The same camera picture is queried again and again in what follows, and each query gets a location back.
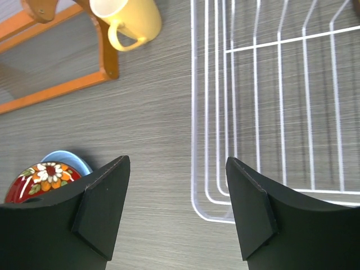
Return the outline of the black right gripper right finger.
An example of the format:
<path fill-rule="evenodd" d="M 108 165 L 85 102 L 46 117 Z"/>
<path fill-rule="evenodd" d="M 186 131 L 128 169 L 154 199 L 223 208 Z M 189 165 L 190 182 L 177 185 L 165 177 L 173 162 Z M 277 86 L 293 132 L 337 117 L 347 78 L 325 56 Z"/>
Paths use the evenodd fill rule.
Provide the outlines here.
<path fill-rule="evenodd" d="M 241 256 L 250 269 L 358 269 L 359 208 L 286 187 L 229 157 Z"/>

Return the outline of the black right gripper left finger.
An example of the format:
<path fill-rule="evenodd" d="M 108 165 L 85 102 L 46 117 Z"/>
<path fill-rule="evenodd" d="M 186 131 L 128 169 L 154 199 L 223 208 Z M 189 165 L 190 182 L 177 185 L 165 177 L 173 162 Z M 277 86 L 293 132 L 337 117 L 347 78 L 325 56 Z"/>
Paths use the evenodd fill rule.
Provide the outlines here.
<path fill-rule="evenodd" d="M 1 268 L 105 269 L 130 172 L 123 155 L 73 183 L 1 204 Z"/>

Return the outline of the red floral plate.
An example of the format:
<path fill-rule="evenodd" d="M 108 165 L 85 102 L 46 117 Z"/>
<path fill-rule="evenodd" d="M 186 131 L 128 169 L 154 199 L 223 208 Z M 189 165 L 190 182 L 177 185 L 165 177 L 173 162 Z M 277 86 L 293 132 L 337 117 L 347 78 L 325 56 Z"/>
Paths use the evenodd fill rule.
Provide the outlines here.
<path fill-rule="evenodd" d="M 23 172 L 10 185 L 5 203 L 23 203 L 27 199 L 50 192 L 82 176 L 73 167 L 56 161 L 34 164 Z"/>

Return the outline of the light blue plate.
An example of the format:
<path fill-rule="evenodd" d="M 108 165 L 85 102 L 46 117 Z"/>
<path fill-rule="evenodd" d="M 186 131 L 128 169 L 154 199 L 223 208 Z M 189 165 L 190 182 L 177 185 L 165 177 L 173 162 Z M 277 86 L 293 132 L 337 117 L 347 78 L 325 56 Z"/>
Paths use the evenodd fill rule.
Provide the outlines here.
<path fill-rule="evenodd" d="M 50 161 L 67 164 L 74 168 L 82 177 L 93 172 L 92 168 L 81 157 L 70 151 L 56 150 L 50 152 L 40 162 L 43 163 Z"/>

